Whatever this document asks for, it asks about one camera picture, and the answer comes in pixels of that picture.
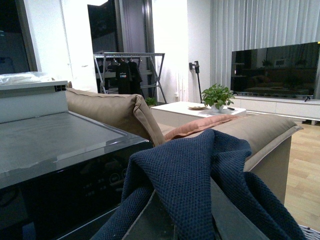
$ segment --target plastic bag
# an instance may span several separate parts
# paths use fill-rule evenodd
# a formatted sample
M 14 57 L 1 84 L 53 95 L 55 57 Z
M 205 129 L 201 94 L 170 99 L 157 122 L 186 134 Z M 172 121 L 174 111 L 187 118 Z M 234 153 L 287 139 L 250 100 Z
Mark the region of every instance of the plastic bag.
M 51 81 L 52 78 L 44 72 L 29 71 L 0 75 L 0 85 L 28 84 Z

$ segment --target blue knit blanket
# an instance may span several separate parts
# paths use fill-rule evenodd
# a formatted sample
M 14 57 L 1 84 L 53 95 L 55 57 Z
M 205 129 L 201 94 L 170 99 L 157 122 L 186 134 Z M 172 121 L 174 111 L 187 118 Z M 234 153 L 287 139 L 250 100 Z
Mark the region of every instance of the blue knit blanket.
M 133 154 L 121 205 L 93 239 L 122 239 L 154 189 L 180 240 L 215 239 L 211 178 L 269 239 L 305 239 L 296 221 L 262 180 L 243 172 L 250 155 L 247 141 L 212 129 Z

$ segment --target flat screen tv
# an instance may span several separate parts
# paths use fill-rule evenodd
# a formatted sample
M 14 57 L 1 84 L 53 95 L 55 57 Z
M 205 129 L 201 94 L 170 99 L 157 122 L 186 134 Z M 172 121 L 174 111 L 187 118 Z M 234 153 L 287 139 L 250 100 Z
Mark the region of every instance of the flat screen tv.
M 238 95 L 313 98 L 320 42 L 232 52 L 231 90 Z

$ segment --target orange pillow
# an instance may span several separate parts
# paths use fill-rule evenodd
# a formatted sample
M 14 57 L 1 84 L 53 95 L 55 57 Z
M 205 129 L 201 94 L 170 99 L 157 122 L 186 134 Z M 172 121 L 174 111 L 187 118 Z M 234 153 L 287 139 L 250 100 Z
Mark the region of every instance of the orange pillow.
M 168 132 L 166 135 L 164 135 L 164 139 L 165 141 L 169 141 L 172 139 L 184 138 L 191 134 L 195 134 L 205 129 L 209 129 L 214 126 L 218 126 L 218 125 L 230 122 L 231 120 L 234 120 L 237 118 L 240 118 L 240 117 L 236 115 L 231 115 L 231 114 L 221 114 L 217 116 L 210 116 L 210 117 L 197 119 L 197 120 L 188 122 Z

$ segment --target beige sofa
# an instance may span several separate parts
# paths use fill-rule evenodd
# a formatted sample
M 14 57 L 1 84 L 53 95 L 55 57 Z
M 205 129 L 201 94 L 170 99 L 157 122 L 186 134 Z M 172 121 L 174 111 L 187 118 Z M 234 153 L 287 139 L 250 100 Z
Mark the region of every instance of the beige sofa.
M 140 95 L 100 94 L 67 88 L 66 99 L 70 111 L 139 135 L 154 146 L 164 144 L 163 131 L 172 129 L 157 124 Z M 213 129 L 249 142 L 252 155 L 247 158 L 244 171 L 257 174 L 284 203 L 291 136 L 301 127 L 288 118 L 264 114 L 233 119 Z

